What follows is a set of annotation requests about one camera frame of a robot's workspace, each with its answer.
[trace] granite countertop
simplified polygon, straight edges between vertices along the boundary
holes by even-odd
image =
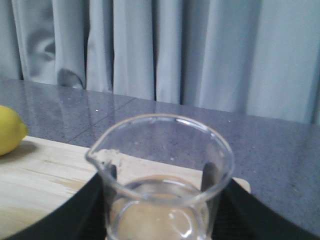
[[[235,177],[296,225],[320,236],[320,126],[0,78],[0,105],[16,110],[28,135],[90,147],[113,124],[171,113],[216,129],[235,155]]]

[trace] clear liquid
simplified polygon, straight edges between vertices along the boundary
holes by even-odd
[[[137,180],[128,186],[159,198],[197,195],[198,189],[166,176]],[[205,202],[169,206],[121,197],[111,206],[107,226],[110,240],[204,240],[209,220]]]

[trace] curtain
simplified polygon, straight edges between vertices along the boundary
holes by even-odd
[[[320,124],[320,1],[1,0],[0,76]]]

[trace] yellow lemon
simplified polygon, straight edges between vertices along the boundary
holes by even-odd
[[[11,108],[0,105],[0,156],[15,149],[27,135],[28,128]]]

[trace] beaker rim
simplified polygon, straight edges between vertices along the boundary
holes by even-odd
[[[193,196],[182,196],[181,198],[159,198],[148,194],[142,194],[137,191],[134,191],[126,185],[120,184],[112,175],[110,172],[105,171],[105,165],[103,165],[101,162],[99,162],[96,159],[95,153],[98,146],[102,143],[102,141],[108,136],[111,132],[118,129],[120,126],[125,125],[130,122],[140,121],[143,119],[150,119],[150,118],[170,118],[177,122],[183,122],[184,124],[190,124],[191,127],[199,128],[202,131],[206,131],[208,133],[211,133],[215,137],[215,141],[220,141],[220,143],[225,148],[225,154],[227,154],[227,165],[226,170],[221,176],[221,179],[215,183],[214,185],[207,188],[205,191],[200,192],[197,195]],[[153,204],[164,204],[164,205],[173,205],[173,206],[190,206],[199,202],[207,201],[214,196],[218,195],[230,182],[232,178],[232,174],[235,169],[235,159],[233,151],[228,144],[228,142],[212,127],[207,126],[206,124],[203,124],[197,120],[194,120],[192,118],[177,115],[177,114],[169,114],[169,113],[149,113],[149,114],[142,114],[137,115],[134,117],[126,118],[110,128],[108,128],[103,135],[93,144],[93,146],[86,152],[85,158],[88,162],[93,164],[97,170],[98,174],[102,177],[104,183],[107,183],[112,188],[116,189],[116,191],[119,194],[122,194],[128,198],[135,199],[137,201],[143,201],[143,202],[150,202]]]

